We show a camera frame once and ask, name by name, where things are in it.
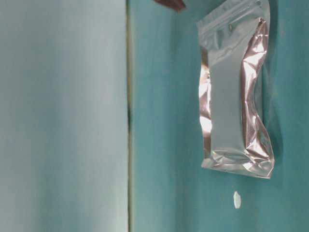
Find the foil bag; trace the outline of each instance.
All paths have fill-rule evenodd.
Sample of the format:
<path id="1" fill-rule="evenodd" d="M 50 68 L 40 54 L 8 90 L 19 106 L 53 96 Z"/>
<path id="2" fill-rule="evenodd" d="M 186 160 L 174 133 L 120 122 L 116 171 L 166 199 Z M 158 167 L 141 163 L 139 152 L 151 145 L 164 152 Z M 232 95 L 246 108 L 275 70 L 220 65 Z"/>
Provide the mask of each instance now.
<path id="1" fill-rule="evenodd" d="M 202 167 L 270 178 L 274 155 L 262 122 L 267 0 L 227 0 L 197 23 L 201 47 Z"/>

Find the vertical gap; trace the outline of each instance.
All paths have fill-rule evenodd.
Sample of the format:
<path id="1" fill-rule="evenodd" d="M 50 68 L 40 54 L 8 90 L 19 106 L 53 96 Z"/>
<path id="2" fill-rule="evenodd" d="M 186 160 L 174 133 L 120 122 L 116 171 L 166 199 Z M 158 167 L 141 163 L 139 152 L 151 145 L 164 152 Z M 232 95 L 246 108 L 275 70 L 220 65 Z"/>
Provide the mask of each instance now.
<path id="1" fill-rule="evenodd" d="M 130 0 L 126 0 L 126 78 L 127 78 L 127 124 L 128 124 L 128 232 L 132 231 L 132 136 L 131 136 L 131 29 Z"/>

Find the turquoise surface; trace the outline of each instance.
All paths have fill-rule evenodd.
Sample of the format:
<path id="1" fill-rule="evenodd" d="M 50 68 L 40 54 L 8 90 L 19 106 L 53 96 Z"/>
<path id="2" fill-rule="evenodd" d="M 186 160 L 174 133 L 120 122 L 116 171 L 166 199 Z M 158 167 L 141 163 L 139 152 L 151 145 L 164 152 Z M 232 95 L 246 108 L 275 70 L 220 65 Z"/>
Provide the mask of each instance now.
<path id="1" fill-rule="evenodd" d="M 177 14 L 130 0 L 133 232 L 290 232 L 309 227 L 309 4 L 271 0 L 264 123 L 273 177 L 205 170 L 198 119 L 195 23 L 223 0 L 187 0 Z M 242 199 L 235 209 L 233 194 Z"/>
<path id="2" fill-rule="evenodd" d="M 0 231 L 127 231 L 126 4 L 0 1 Z"/>

